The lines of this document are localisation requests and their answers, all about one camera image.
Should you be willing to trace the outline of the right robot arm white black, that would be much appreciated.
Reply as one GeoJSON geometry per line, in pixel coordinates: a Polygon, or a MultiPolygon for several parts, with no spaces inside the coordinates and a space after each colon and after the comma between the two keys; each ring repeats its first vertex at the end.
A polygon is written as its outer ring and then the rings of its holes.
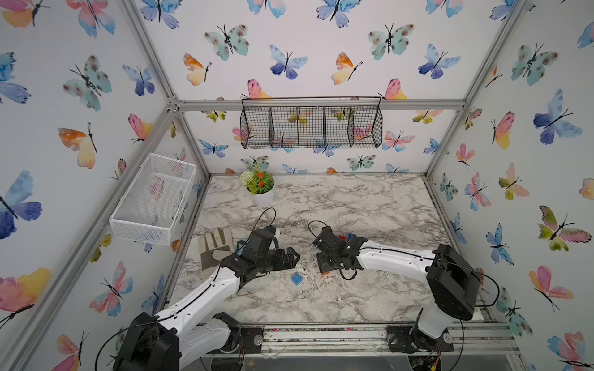
{"type": "Polygon", "coordinates": [[[375,270],[425,281],[433,301],[416,320],[412,332],[417,337],[437,340],[454,321],[470,321],[474,316],[479,274],[450,245],[405,250],[358,236],[345,241],[330,227],[323,227],[312,245],[319,250],[316,257],[322,273],[375,270]]]}

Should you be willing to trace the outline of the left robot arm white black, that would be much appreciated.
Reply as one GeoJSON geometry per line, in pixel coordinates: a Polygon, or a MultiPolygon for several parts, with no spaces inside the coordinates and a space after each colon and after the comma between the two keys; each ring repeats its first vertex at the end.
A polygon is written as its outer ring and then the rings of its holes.
{"type": "Polygon", "coordinates": [[[300,260],[279,246],[273,226],[255,229],[215,272],[177,303],[150,316],[138,315],[121,330],[124,342],[114,370],[181,370],[212,351],[241,351],[241,323],[213,310],[247,283],[268,273],[294,269],[300,260]]]}

